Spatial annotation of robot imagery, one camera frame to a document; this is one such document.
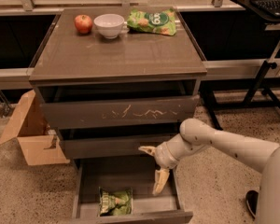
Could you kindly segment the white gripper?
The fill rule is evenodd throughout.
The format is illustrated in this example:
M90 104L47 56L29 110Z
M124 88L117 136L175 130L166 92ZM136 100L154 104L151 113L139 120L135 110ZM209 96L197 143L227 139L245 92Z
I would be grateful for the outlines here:
M169 169L174 169L178 165L179 160L172 155L166 142L161 143L157 147L140 146L138 149L154 157L156 163L160 166L160 170L155 171L155 183L152 191L154 195L159 195L169 178Z

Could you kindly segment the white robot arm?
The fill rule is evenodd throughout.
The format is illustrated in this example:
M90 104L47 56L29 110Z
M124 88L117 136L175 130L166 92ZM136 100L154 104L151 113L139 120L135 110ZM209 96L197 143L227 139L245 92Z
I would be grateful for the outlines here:
M179 134L157 147L139 149L155 159L153 193L162 192L169 171L190 155L214 147L261 173L256 224L280 224L280 144L236 133L216 130L198 119L186 119Z

